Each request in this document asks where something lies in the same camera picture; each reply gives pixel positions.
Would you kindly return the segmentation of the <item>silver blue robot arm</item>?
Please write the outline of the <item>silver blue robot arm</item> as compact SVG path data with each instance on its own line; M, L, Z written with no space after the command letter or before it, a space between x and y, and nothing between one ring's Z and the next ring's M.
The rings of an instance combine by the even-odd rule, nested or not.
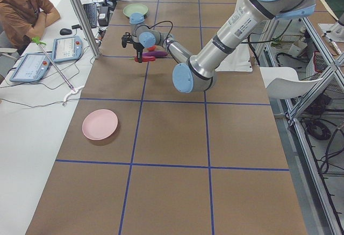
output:
M207 91L216 82L215 69L242 43L256 26L265 20L295 19L313 14L316 0L243 0L240 6L217 31L213 38L192 55L170 33L152 30L145 24L144 16L130 16L131 32L121 38L126 47L136 50L142 62L143 50L154 45L163 47L177 62L173 70L173 84L179 92Z

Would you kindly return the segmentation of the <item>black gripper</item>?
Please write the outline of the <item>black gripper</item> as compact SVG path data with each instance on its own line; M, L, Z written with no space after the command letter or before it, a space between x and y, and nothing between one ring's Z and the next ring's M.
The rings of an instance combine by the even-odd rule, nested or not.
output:
M139 38L132 35L133 47L137 51L137 62L142 63L142 53L144 46L140 43Z

